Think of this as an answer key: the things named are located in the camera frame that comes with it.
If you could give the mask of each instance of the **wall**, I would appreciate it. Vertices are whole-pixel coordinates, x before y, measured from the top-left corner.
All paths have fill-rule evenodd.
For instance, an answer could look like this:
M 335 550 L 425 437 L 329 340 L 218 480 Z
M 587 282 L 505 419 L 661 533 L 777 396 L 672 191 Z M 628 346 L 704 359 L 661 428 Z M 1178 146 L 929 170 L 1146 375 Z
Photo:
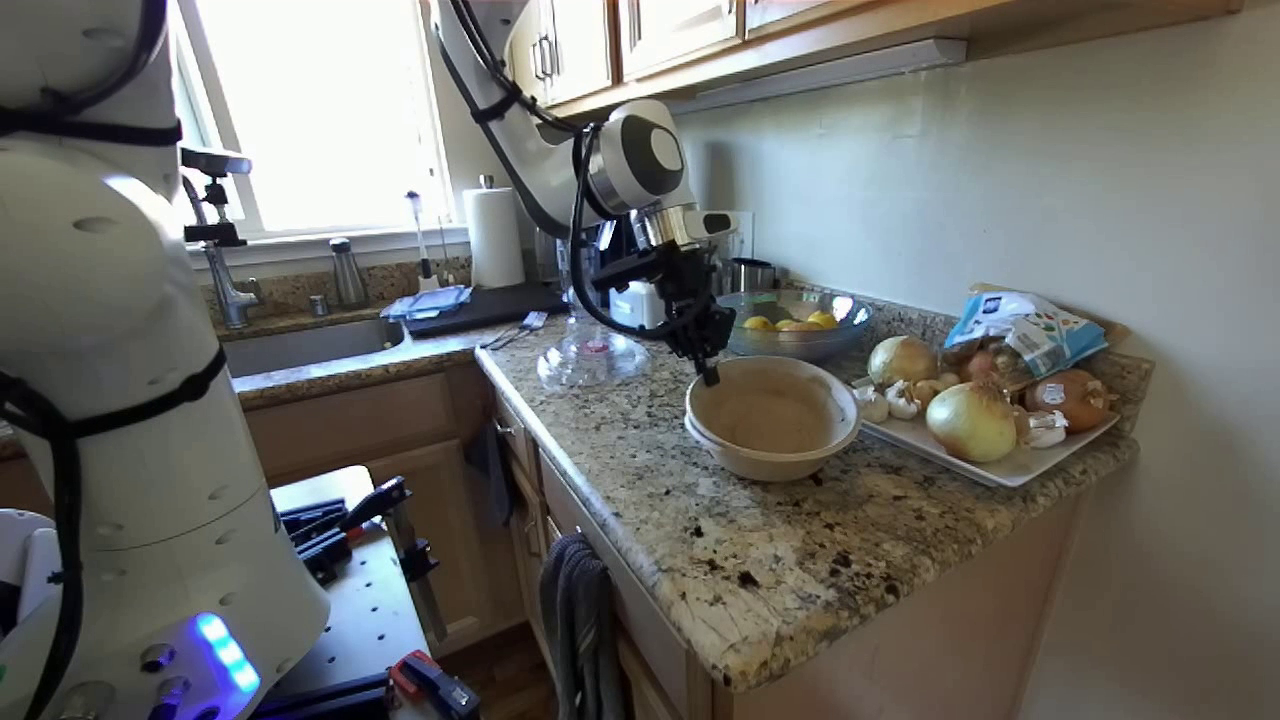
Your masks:
M 1142 467 L 1087 495 L 1024 717 L 1280 717 L 1280 0 L 683 118 L 698 191 L 817 283 L 976 282 L 1137 327 Z

